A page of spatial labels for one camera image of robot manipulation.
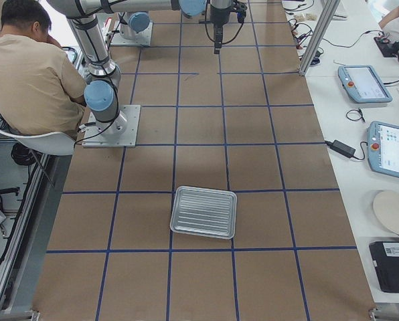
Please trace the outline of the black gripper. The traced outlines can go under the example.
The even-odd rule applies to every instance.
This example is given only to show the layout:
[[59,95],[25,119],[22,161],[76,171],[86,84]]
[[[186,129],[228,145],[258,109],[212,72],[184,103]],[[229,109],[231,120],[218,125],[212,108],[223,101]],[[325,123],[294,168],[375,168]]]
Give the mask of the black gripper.
[[232,0],[211,0],[210,21],[213,25],[214,54],[219,54],[224,40],[223,25],[227,24],[233,9]]

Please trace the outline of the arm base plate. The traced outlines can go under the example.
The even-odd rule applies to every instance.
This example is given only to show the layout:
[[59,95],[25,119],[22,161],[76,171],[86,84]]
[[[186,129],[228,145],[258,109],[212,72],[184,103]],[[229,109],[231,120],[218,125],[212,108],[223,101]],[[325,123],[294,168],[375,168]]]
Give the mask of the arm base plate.
[[121,24],[117,27],[117,32],[113,35],[111,46],[119,47],[150,47],[153,31],[153,22],[150,21],[149,26],[140,32],[136,32],[128,25]]
[[86,128],[82,146],[84,148],[136,147],[140,114],[140,105],[120,105],[119,116],[105,130],[108,124],[97,122],[93,113],[90,113],[88,121],[95,122],[95,125]]

